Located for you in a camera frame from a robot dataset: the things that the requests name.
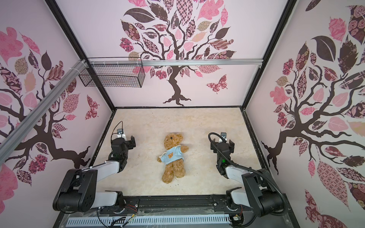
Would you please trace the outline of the brown plush teddy bear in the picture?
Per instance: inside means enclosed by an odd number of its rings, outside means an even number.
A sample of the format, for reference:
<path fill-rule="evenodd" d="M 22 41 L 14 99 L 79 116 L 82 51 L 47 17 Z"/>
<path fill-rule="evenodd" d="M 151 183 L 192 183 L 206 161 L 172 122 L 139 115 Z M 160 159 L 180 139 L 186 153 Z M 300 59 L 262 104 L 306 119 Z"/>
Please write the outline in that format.
<path fill-rule="evenodd" d="M 182 178 L 185 176 L 185 167 L 184 167 L 184 154 L 189 150 L 189 147 L 186 145 L 182 145 L 183 141 L 183 135 L 178 133 L 171 133 L 168 134 L 165 139 L 164 139 L 164 148 L 165 148 L 165 152 L 175 146 L 180 145 L 181 146 L 181 150 L 183 153 L 183 159 L 179 159 L 177 161 L 174 161 L 168 165 L 165 165 L 165 170 L 164 173 L 162 175 L 162 181 L 166 184 L 169 184 L 173 181 L 174 178 Z"/>

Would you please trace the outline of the light blue teddy shirt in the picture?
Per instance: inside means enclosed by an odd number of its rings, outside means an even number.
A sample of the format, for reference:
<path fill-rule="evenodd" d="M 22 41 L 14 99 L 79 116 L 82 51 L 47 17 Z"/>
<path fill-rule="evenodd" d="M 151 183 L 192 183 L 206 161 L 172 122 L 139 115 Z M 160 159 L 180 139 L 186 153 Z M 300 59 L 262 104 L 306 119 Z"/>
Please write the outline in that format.
<path fill-rule="evenodd" d="M 159 159 L 161 162 L 163 162 L 165 165 L 168 165 L 174 161 L 177 161 L 179 159 L 183 159 L 183 153 L 181 150 L 181 146 L 175 146 L 169 150 L 167 150 L 165 153 L 163 153 L 161 156 L 159 156 Z"/>

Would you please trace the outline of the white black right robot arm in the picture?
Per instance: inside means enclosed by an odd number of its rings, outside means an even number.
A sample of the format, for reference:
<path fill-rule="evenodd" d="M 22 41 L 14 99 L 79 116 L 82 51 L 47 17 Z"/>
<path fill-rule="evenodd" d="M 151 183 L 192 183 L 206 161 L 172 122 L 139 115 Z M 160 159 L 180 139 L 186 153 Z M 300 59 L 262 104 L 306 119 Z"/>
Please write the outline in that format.
<path fill-rule="evenodd" d="M 243 188 L 228 191 L 227 196 L 230 201 L 235 205 L 251 208 L 257 217 L 269 214 L 284 216 L 289 206 L 270 173 L 266 169 L 254 170 L 234 163 L 231 160 L 234 143 L 226 141 L 222 136 L 219 136 L 219 141 L 216 141 L 211 139 L 211 135 L 217 134 L 210 133 L 208 139 L 211 150 L 217 154 L 216 168 L 219 174 L 243 185 Z"/>

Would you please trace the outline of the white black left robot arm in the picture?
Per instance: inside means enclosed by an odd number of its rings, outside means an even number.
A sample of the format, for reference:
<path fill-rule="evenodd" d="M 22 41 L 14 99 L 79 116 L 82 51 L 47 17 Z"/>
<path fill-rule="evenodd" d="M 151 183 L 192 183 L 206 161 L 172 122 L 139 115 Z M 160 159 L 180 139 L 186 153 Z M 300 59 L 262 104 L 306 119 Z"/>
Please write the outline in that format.
<path fill-rule="evenodd" d="M 131 136 L 122 135 L 111 141 L 108 160 L 86 169 L 67 171 L 53 200 L 53 210 L 63 213 L 87 212 L 93 208 L 110 207 L 119 203 L 121 192 L 97 192 L 97 183 L 108 176 L 120 173 L 127 165 L 128 152 L 136 147 Z"/>

